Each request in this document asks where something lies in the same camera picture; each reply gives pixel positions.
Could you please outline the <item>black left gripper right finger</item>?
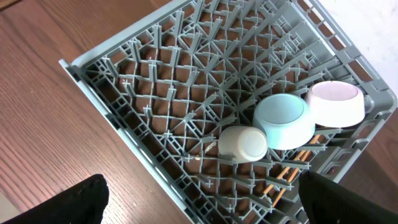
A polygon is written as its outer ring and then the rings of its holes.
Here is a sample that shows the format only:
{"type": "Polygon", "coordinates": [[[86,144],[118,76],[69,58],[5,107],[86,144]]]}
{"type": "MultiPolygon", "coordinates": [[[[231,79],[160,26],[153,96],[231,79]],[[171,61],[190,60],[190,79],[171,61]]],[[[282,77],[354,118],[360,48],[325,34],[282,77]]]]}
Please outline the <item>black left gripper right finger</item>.
{"type": "Polygon", "coordinates": [[[397,224],[396,213],[310,170],[300,174],[298,194],[311,224],[397,224]]]}

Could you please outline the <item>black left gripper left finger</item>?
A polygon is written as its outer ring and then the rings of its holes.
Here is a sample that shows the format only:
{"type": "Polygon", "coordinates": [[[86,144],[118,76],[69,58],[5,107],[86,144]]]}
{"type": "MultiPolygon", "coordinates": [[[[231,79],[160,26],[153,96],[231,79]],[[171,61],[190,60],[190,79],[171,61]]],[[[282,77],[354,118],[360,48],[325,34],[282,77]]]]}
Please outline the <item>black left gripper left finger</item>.
{"type": "Polygon", "coordinates": [[[108,202],[107,181],[95,174],[3,224],[100,224],[108,202]]]}

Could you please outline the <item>wooden chopstick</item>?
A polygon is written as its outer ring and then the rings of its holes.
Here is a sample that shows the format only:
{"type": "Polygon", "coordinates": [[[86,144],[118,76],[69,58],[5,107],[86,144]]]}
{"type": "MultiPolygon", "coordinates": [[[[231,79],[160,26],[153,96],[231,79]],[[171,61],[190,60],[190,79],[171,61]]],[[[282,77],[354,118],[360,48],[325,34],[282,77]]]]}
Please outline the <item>wooden chopstick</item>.
{"type": "MultiPolygon", "coordinates": [[[[310,141],[310,144],[315,144],[315,143],[317,143],[319,137],[320,137],[319,134],[315,135],[314,138],[310,141]]],[[[304,153],[304,155],[300,158],[300,161],[301,161],[301,162],[305,162],[305,160],[307,159],[307,157],[308,157],[309,155],[310,155],[310,151],[306,151],[306,152],[304,153]]],[[[290,177],[289,177],[289,179],[288,179],[289,182],[293,181],[293,179],[294,179],[295,176],[297,175],[298,171],[299,171],[299,168],[295,168],[295,169],[294,169],[294,171],[291,173],[291,175],[290,175],[290,177]]],[[[281,197],[283,196],[283,194],[285,193],[285,191],[286,191],[285,189],[282,189],[282,190],[279,192],[278,196],[277,196],[277,197],[275,198],[275,200],[274,200],[274,203],[272,204],[273,207],[275,207],[275,206],[277,205],[277,203],[279,202],[279,200],[281,199],[281,197]]]]}
{"type": "MultiPolygon", "coordinates": [[[[305,151],[300,151],[297,155],[296,155],[296,157],[294,158],[294,161],[299,161],[299,160],[301,160],[301,158],[303,157],[303,155],[305,154],[305,151]]],[[[290,170],[290,167],[289,166],[286,166],[285,168],[284,168],[284,170],[276,177],[276,179],[281,179],[281,178],[283,178],[283,176],[286,174],[286,173],[288,173],[288,171],[290,170]]],[[[271,191],[271,189],[274,187],[274,184],[269,184],[268,186],[267,186],[267,188],[263,191],[263,193],[264,194],[268,194],[270,191],[271,191]]]]}

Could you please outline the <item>light blue bowl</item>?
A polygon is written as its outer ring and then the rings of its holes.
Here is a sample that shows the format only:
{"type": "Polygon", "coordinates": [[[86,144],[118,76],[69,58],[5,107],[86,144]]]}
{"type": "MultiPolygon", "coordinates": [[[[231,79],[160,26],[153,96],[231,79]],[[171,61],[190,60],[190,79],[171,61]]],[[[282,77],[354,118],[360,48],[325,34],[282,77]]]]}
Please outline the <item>light blue bowl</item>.
{"type": "Polygon", "coordinates": [[[315,122],[308,103],[288,93],[261,100],[255,107],[252,125],[265,133],[268,147],[277,150],[303,146],[315,132],[315,122]]]}

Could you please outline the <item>cream white cup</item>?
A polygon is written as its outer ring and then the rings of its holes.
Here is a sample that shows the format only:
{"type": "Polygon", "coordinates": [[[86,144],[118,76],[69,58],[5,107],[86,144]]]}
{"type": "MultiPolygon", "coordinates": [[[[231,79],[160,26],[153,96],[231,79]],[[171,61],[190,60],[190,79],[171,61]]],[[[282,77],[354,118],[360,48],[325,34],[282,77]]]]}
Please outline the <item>cream white cup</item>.
{"type": "Polygon", "coordinates": [[[268,149],[266,135],[250,126],[230,126],[221,132],[218,150],[237,163],[254,162],[262,159],[268,149]]]}

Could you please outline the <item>pink bowl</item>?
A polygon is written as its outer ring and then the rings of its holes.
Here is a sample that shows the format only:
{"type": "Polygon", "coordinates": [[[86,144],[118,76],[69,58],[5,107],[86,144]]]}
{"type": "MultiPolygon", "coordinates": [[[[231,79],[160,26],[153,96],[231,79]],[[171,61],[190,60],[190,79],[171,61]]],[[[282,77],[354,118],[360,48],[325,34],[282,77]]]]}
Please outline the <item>pink bowl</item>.
{"type": "Polygon", "coordinates": [[[330,128],[354,126],[365,117],[364,95],[356,86],[340,81],[312,85],[305,101],[314,122],[330,128]]]}

